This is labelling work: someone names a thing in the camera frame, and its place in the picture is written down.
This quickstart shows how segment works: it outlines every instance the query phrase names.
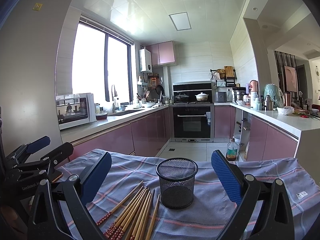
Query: purple checkered cloth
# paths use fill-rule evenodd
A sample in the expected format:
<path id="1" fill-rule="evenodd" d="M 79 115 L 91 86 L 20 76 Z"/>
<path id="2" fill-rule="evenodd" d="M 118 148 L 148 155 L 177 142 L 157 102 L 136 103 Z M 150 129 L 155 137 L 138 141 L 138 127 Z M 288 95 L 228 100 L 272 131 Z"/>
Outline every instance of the purple checkered cloth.
<path id="1" fill-rule="evenodd" d="M 59 170 L 63 172 L 60 181 L 66 180 L 71 174 L 80 174 L 84 167 L 94 164 L 104 152 L 95 149 L 60 167 Z M 93 202 L 86 205 L 96 222 L 124 199 L 142 180 L 145 186 L 156 190 L 153 207 L 156 203 L 156 196 L 160 194 L 156 165 L 164 159 L 130 156 L 113 152 L 110 152 L 110 154 L 112 156 L 112 167 Z M 229 200 L 211 163 L 198 162 L 197 164 L 199 171 L 195 178 L 193 203 L 181 210 L 172 210 L 160 204 L 151 239 L 216 239 L 228 222 L 236 204 Z M 320 190 L 310 175 L 299 165 L 298 160 L 285 158 L 235 164 L 244 174 L 252 174 L 258 180 L 273 182 L 280 178 L 284 181 L 292 208 L 295 239 L 302 239 L 320 212 Z M 307 195 L 299 199 L 297 194 L 303 191 Z M 261 204 L 262 201 L 257 203 L 243 239 L 249 237 L 252 232 Z M 64 202 L 62 202 L 62 207 L 71 233 L 75 238 L 81 239 Z M 115 214 L 100 225 L 102 232 L 109 228 L 123 208 L 124 206 L 119 208 Z"/>

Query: recessed downlight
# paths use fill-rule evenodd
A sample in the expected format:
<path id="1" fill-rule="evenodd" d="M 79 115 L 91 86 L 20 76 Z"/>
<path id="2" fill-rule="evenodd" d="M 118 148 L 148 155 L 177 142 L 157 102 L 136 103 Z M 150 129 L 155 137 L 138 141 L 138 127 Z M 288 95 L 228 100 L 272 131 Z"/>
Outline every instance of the recessed downlight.
<path id="1" fill-rule="evenodd" d="M 169 17 L 177 31 L 191 29 L 191 24 L 187 12 L 170 14 Z"/>

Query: stainless steel bottle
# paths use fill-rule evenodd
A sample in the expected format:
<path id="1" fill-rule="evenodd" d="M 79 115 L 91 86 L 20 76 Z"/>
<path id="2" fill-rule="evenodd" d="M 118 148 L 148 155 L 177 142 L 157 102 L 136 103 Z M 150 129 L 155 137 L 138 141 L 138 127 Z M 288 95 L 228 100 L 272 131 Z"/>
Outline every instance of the stainless steel bottle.
<path id="1" fill-rule="evenodd" d="M 272 111 L 273 110 L 273 101 L 271 100 L 270 96 L 266 96 L 266 100 L 264 101 L 265 110 Z"/>

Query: white label on tablecloth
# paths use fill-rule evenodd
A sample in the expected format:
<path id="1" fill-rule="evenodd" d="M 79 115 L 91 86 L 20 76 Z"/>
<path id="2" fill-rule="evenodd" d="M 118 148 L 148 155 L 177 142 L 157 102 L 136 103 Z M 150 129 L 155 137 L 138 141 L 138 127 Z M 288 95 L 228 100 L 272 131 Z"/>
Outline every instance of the white label on tablecloth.
<path id="1" fill-rule="evenodd" d="M 298 197 L 298 199 L 302 199 L 306 195 L 308 195 L 308 193 L 305 191 L 302 191 L 301 193 L 297 194 L 297 197 Z"/>

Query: wooden cutting board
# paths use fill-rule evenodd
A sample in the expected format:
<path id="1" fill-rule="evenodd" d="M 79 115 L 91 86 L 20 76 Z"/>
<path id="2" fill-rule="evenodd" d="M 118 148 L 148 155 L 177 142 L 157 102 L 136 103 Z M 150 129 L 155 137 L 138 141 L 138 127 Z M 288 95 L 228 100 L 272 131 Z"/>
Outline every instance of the wooden cutting board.
<path id="1" fill-rule="evenodd" d="M 232 66 L 224 66 L 224 70 L 226 71 L 226 77 L 234 77 Z"/>

